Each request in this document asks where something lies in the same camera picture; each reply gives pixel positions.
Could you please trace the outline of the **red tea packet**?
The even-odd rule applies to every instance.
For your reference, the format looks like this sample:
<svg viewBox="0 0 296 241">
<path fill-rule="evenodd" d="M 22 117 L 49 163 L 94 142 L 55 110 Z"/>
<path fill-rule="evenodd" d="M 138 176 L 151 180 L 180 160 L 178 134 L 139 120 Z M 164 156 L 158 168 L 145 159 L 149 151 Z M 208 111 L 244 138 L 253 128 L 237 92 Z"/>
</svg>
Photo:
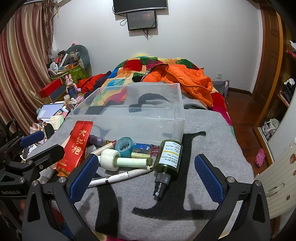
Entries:
<svg viewBox="0 0 296 241">
<path fill-rule="evenodd" d="M 93 126 L 93 121 L 77 121 L 71 132 L 62 160 L 57 162 L 56 171 L 59 177 L 68 177 L 84 161 L 85 148 Z"/>
</svg>

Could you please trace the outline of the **purple black spray bottle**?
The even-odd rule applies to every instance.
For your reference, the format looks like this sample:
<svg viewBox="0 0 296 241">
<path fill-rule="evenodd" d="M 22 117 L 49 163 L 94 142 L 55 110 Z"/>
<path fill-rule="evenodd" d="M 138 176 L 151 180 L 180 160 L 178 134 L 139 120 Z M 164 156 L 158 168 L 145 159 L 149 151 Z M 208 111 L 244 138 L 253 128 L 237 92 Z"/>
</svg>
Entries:
<svg viewBox="0 0 296 241">
<path fill-rule="evenodd" d="M 100 147 L 102 147 L 108 143 L 107 140 L 105 140 L 101 137 L 95 136 L 95 135 L 89 135 L 87 141 L 91 145 L 100 146 Z"/>
</svg>

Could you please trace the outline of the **white gauze bandage roll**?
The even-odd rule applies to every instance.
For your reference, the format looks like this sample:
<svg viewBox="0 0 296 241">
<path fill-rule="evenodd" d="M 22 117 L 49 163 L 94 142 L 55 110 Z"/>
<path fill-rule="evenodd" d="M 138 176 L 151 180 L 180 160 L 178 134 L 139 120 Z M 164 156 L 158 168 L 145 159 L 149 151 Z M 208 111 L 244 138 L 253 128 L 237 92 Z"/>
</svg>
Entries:
<svg viewBox="0 0 296 241">
<path fill-rule="evenodd" d="M 102 151 L 99 163 L 100 166 L 107 171 L 117 171 L 119 169 L 118 166 L 114 164 L 116 158 L 120 158 L 120 153 L 114 149 L 105 149 Z"/>
</svg>

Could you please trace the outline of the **beige tube red cap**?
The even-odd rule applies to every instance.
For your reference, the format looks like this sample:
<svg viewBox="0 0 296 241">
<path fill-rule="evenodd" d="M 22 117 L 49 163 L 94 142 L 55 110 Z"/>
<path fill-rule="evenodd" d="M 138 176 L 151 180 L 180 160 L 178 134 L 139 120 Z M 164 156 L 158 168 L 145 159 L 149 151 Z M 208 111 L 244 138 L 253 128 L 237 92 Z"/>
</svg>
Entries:
<svg viewBox="0 0 296 241">
<path fill-rule="evenodd" d="M 104 150 L 107 150 L 107 149 L 114 149 L 116 143 L 117 143 L 117 141 L 109 142 L 108 144 L 104 145 L 103 147 L 101 147 L 101 148 L 99 148 L 99 149 L 96 149 L 96 150 L 92 151 L 91 154 L 94 154 L 94 155 L 100 156 Z"/>
</svg>

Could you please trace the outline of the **teal tape roll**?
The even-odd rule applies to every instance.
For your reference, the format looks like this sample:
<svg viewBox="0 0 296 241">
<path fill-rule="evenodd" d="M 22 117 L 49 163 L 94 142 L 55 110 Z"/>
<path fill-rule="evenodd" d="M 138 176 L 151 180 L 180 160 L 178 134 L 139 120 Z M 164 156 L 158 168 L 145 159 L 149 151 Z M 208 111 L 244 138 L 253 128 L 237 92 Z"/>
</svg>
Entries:
<svg viewBox="0 0 296 241">
<path fill-rule="evenodd" d="M 122 137 L 115 144 L 115 150 L 120 153 L 122 158 L 130 158 L 134 148 L 135 143 L 130 137 Z"/>
</svg>

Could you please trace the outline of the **light green tube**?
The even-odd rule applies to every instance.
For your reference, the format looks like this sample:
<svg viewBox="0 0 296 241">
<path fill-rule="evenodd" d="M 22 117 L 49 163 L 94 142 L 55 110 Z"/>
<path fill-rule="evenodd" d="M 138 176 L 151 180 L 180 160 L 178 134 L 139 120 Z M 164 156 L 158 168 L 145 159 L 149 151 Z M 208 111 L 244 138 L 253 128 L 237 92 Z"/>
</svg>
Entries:
<svg viewBox="0 0 296 241">
<path fill-rule="evenodd" d="M 129 168 L 145 168 L 148 166 L 146 158 L 117 158 L 116 166 Z"/>
</svg>

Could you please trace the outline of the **dark green spray bottle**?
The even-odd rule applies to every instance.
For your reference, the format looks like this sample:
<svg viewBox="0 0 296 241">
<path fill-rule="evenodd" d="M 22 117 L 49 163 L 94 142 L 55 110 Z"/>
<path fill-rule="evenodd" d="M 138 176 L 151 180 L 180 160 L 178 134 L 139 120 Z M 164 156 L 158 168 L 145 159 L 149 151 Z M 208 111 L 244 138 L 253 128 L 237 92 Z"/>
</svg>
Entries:
<svg viewBox="0 0 296 241">
<path fill-rule="evenodd" d="M 153 196 L 163 198 L 170 181 L 179 173 L 183 146 L 175 140 L 161 142 L 153 170 L 156 172 Z"/>
</svg>

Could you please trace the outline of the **blue card box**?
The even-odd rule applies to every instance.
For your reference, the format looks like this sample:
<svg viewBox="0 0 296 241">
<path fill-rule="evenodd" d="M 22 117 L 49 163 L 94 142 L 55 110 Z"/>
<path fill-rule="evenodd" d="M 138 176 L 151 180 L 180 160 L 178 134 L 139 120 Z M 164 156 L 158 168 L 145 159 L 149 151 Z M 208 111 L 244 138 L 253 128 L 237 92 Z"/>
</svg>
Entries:
<svg viewBox="0 0 296 241">
<path fill-rule="evenodd" d="M 149 151 L 151 149 L 151 145 L 142 144 L 142 143 L 135 143 L 135 148 L 138 150 Z"/>
</svg>

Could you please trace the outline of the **red gift box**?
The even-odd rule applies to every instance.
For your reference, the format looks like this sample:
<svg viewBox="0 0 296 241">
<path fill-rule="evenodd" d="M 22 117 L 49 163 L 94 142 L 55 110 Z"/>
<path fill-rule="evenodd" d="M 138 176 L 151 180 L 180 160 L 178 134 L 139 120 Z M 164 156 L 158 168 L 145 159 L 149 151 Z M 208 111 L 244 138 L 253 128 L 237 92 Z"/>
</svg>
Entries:
<svg viewBox="0 0 296 241">
<path fill-rule="evenodd" d="M 42 88 L 39 91 L 39 95 L 41 98 L 46 98 L 62 85 L 63 82 L 61 78 L 55 79 L 51 81 L 48 85 L 46 85 L 44 88 Z"/>
</svg>

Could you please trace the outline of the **white pen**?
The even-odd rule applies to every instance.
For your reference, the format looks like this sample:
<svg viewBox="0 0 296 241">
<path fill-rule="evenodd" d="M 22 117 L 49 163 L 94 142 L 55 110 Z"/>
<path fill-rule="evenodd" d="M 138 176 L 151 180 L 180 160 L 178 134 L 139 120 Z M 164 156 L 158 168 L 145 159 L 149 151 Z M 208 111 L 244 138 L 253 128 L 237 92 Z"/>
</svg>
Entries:
<svg viewBox="0 0 296 241">
<path fill-rule="evenodd" d="M 104 185 L 104 184 L 110 184 L 110 183 L 115 183 L 115 182 L 121 182 L 127 179 L 131 179 L 146 173 L 149 173 L 153 170 L 152 167 L 148 166 L 147 168 L 140 168 L 140 169 L 134 169 L 130 170 L 124 173 L 112 175 L 106 178 L 94 178 L 88 185 L 89 188 L 99 186 L 99 185 Z"/>
</svg>

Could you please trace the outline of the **pink rabbit toy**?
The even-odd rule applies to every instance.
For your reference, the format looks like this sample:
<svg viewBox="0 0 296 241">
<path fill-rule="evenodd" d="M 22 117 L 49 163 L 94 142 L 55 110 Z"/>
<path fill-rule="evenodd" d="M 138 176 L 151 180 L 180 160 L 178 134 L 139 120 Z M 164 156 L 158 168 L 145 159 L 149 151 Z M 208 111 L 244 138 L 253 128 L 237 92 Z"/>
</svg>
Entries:
<svg viewBox="0 0 296 241">
<path fill-rule="evenodd" d="M 71 74 L 66 75 L 66 92 L 69 94 L 71 98 L 76 99 L 78 97 L 78 94 L 81 92 L 81 89 L 77 87 L 77 85 L 74 83 Z"/>
</svg>

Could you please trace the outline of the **green gift box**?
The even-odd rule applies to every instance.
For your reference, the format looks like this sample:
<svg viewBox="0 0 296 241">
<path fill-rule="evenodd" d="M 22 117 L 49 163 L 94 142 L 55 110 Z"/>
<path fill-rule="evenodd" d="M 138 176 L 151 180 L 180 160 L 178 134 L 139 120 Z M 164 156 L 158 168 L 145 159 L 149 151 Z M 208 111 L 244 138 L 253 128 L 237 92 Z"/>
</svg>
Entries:
<svg viewBox="0 0 296 241">
<path fill-rule="evenodd" d="M 74 68 L 71 68 L 68 71 L 68 75 L 69 74 L 71 75 L 71 78 L 75 84 L 77 84 L 79 80 L 87 79 L 89 77 L 88 70 L 81 68 L 80 65 L 77 65 Z"/>
</svg>

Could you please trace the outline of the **grey green plush cushion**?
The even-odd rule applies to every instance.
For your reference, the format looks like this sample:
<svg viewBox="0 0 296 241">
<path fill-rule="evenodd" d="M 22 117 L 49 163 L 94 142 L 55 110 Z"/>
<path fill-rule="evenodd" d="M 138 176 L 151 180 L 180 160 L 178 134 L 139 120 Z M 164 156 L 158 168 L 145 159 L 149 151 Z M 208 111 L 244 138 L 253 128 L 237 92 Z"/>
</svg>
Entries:
<svg viewBox="0 0 296 241">
<path fill-rule="evenodd" d="M 67 51 L 67 54 L 70 57 L 73 57 L 74 61 L 79 64 L 79 66 L 86 70 L 90 66 L 90 58 L 88 54 L 88 50 L 83 45 L 72 45 Z"/>
</svg>

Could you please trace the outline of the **striped red gold curtain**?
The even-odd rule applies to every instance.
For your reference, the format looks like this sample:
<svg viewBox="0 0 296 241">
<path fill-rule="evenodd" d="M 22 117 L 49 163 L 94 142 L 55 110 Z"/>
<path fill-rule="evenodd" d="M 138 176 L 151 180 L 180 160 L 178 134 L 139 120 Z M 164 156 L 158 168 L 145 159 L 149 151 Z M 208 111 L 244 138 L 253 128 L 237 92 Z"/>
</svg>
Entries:
<svg viewBox="0 0 296 241">
<path fill-rule="evenodd" d="M 24 133 L 44 102 L 39 91 L 50 83 L 47 64 L 53 41 L 52 1 L 24 4 L 1 32 L 1 120 L 15 119 Z"/>
</svg>

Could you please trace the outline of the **colourful patchwork quilt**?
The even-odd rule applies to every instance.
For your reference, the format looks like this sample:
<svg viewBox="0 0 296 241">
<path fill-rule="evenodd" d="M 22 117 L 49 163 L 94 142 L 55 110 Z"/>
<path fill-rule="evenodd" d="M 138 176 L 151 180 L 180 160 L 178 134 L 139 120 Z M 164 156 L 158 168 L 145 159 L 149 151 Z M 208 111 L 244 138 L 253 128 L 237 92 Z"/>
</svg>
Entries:
<svg viewBox="0 0 296 241">
<path fill-rule="evenodd" d="M 226 93 L 221 94 L 204 68 L 197 67 L 187 59 L 165 59 L 160 57 L 138 56 L 127 59 L 112 72 L 89 78 L 93 89 L 136 82 L 178 83 L 181 92 L 201 102 L 202 106 L 220 113 L 229 126 L 232 122 L 226 107 Z"/>
</svg>

